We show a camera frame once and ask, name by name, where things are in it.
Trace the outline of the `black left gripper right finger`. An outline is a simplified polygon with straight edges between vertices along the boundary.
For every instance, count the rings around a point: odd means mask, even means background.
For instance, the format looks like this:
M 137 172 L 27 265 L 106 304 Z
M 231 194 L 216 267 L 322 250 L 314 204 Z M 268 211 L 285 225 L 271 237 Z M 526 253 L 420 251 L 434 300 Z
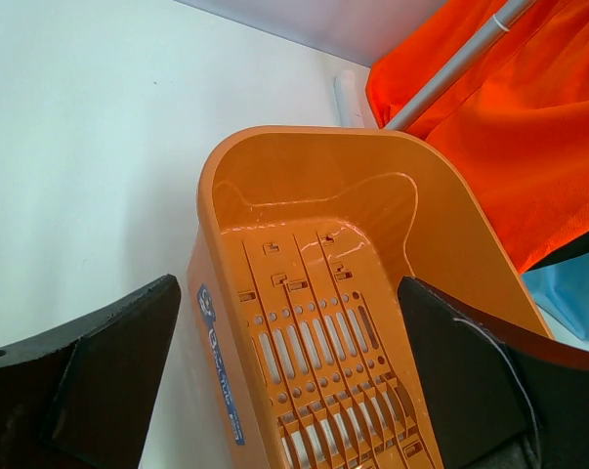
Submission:
M 589 468 L 589 351 L 416 278 L 398 299 L 446 468 Z

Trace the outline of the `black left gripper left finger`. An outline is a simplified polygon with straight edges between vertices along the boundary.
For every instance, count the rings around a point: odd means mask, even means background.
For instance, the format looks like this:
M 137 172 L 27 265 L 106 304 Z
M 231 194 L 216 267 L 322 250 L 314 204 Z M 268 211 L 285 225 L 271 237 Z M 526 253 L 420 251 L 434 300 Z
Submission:
M 0 468 L 136 468 L 181 303 L 172 275 L 0 347 Z

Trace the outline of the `light blue shorts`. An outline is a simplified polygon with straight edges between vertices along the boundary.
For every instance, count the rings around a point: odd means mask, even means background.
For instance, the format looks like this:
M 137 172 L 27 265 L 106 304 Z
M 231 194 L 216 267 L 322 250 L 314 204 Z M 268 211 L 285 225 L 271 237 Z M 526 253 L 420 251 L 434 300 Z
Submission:
M 555 339 L 589 351 L 589 253 L 522 275 Z

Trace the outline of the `orange shorts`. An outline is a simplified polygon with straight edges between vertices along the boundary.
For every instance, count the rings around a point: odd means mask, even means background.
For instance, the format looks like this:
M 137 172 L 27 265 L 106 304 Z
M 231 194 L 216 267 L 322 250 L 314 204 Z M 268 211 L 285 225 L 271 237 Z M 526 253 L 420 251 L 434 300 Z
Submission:
M 410 127 L 525 272 L 589 232 L 589 1 L 538 1 Z

